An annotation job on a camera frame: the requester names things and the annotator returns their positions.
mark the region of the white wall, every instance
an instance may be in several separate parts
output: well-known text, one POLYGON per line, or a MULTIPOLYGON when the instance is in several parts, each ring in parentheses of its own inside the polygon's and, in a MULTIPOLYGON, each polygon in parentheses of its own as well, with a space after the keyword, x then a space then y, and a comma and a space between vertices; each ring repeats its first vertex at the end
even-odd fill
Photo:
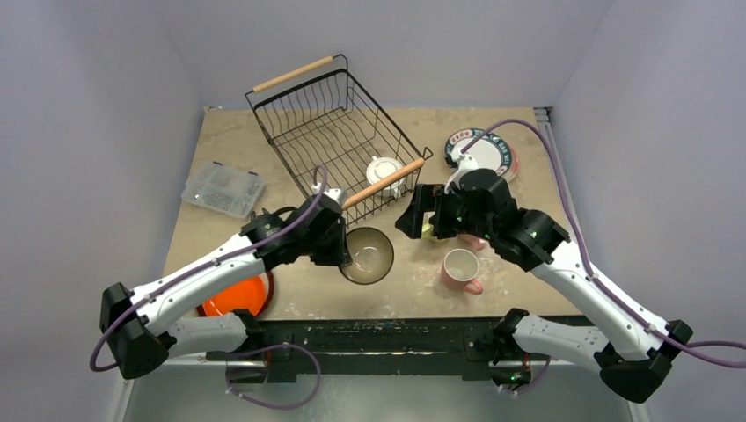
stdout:
POLYGON ((101 291, 159 275, 199 102, 146 0, 3 2, 0 57, 2 419, 103 420, 101 291))
POLYGON ((385 106, 548 106, 611 0, 153 0, 200 99, 345 53, 385 106))
MULTIPOLYGON (((695 339, 746 340, 744 16, 617 0, 552 113, 594 260, 695 339)), ((745 390, 744 371, 681 356, 649 404, 655 421, 746 420, 745 390)))

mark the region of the black joint housing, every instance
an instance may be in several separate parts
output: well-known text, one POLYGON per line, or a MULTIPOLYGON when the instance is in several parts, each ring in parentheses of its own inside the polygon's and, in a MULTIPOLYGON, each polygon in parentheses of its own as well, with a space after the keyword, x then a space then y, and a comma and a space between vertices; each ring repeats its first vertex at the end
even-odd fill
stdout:
MULTIPOLYGON (((297 221, 311 207, 315 197, 307 199, 300 208, 284 207, 273 213, 257 215, 241 228, 240 235, 252 243, 268 239, 297 221), (289 213, 286 220, 282 215, 289 213)), ((336 200, 322 194, 311 213, 284 236, 261 246, 255 256, 271 270, 281 264, 291 264, 301 256, 310 256, 317 266, 343 266, 351 259, 347 251, 345 221, 336 200)))
MULTIPOLYGON (((669 337, 686 344, 693 331, 683 321, 670 321, 666 324, 669 337)), ((609 343, 594 358, 601 367, 601 379, 615 393, 635 403, 645 403, 653 395, 672 368, 673 359, 680 351, 668 343, 663 343, 658 350, 647 351, 648 359, 626 361, 616 353, 609 343)))
POLYGON ((394 227, 410 239, 422 237, 424 214, 428 211, 435 211, 435 197, 438 190, 442 190, 442 185, 417 185, 409 206, 394 223, 394 227))
MULTIPOLYGON (((130 296, 130 292, 121 283, 104 290, 99 320, 101 332, 106 331, 132 306, 130 296)), ((173 344, 173 338, 168 334, 154 336, 145 329, 145 322, 133 313, 109 336, 106 343, 121 376, 132 380, 150 373, 168 359, 168 348, 173 344)))
POLYGON ((530 271, 541 264, 553 262, 552 252, 562 242, 570 240, 567 231, 542 211, 521 209, 519 222, 499 237, 495 251, 500 256, 530 271))
POLYGON ((492 347, 495 350, 493 364, 499 362, 502 356, 516 356, 523 352, 513 339, 513 334, 516 332, 518 323, 528 315, 528 310, 513 308, 505 314, 499 324, 495 325, 492 330, 494 335, 492 347))
MULTIPOLYGON (((469 171, 461 178, 459 184, 460 196, 469 214, 468 217, 491 215, 494 220, 495 233, 501 233, 512 227, 520 218, 516 199, 510 194, 508 188, 508 181, 497 176, 494 171, 489 169, 469 171)), ((486 222, 480 224, 477 219, 470 221, 470 224, 474 227, 467 227, 467 229, 478 230, 482 236, 487 234, 486 222)))
POLYGON ((233 314, 240 318, 241 322, 244 323, 244 327, 246 327, 247 339, 241 345, 241 350, 257 350, 267 346, 264 341, 264 330, 262 330, 259 321, 257 321, 249 310, 236 309, 233 311, 233 314))

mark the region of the orange bowl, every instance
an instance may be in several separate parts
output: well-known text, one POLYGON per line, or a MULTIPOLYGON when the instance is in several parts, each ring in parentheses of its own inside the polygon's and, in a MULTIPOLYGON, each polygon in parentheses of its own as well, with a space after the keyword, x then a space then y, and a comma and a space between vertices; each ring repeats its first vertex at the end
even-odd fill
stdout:
POLYGON ((203 317, 220 317, 235 309, 248 309, 258 317, 272 300, 274 280, 267 273, 267 281, 261 276, 251 277, 226 288, 205 301, 197 312, 203 317))

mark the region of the wooden handle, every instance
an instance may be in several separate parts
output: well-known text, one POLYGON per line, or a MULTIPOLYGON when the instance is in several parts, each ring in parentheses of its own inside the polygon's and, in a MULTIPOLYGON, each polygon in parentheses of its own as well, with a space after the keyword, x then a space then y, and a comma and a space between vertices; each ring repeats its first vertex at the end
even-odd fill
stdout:
POLYGON ((349 197, 347 201, 345 201, 345 205, 342 207, 342 210, 346 210, 350 207, 354 207, 355 205, 359 204, 363 200, 366 200, 367 198, 372 196, 374 193, 380 192, 388 185, 396 182, 397 180, 401 178, 409 176, 411 173, 419 170, 423 165, 425 165, 425 158, 417 158, 411 163, 405 165, 404 168, 393 172, 392 174, 386 176, 385 178, 378 180, 373 185, 370 185, 366 187, 365 189, 361 190, 360 192, 349 197))
POLYGON ((329 63, 332 62, 332 60, 334 60, 334 58, 331 57, 330 55, 328 55, 327 57, 324 57, 323 59, 316 60, 313 63, 308 63, 305 66, 303 66, 302 68, 298 68, 298 69, 292 70, 292 71, 286 73, 285 75, 278 76, 278 77, 276 77, 274 79, 270 79, 270 80, 266 81, 263 84, 258 84, 256 86, 254 86, 254 92, 262 92, 262 91, 264 91, 264 90, 266 90, 268 88, 272 88, 273 86, 275 86, 277 84, 282 84, 283 82, 287 82, 287 81, 289 81, 290 79, 292 79, 292 78, 294 78, 296 76, 301 76, 305 72, 314 70, 316 68, 320 68, 321 66, 324 66, 325 64, 329 64, 329 63))

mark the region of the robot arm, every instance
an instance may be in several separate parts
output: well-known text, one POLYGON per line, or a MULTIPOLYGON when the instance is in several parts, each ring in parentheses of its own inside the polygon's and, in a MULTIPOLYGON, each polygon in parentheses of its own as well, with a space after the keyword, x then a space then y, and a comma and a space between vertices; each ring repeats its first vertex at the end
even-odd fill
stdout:
MULTIPOLYGON (((433 213, 429 223, 434 236, 464 233, 489 241, 501 258, 559 291, 595 326, 571 327, 512 309, 496 327, 503 346, 568 360, 598 372, 622 397, 637 403, 647 400, 670 371, 678 350, 648 332, 591 282, 567 232, 541 211, 518 208, 507 182, 494 171, 468 171, 448 188, 446 193, 442 185, 418 185, 412 203, 396 222, 397 229, 419 238, 424 214, 433 213)), ((685 323, 663 320, 595 267, 594 271, 612 293, 659 331, 681 343, 689 341, 692 332, 685 323)))
MULTIPOLYGON (((319 187, 313 187, 314 193, 319 194, 319 187)), ((232 352, 241 346, 262 347, 245 344, 249 338, 256 338, 252 334, 260 332, 248 311, 237 310, 208 318, 183 316, 225 288, 278 265, 295 262, 300 256, 309 256, 311 262, 319 266, 348 265, 351 259, 341 210, 346 194, 340 189, 321 194, 324 196, 307 218, 297 222, 285 236, 256 250, 244 252, 298 220, 311 207, 312 198, 300 208, 285 207, 274 213, 265 211, 214 251, 162 279, 131 290, 121 283, 107 288, 101 303, 102 332, 126 311, 132 312, 134 304, 145 300, 106 341, 122 376, 133 379, 146 375, 165 360, 182 354, 232 352), (161 295, 155 294, 157 289, 176 278, 181 282, 161 295)))

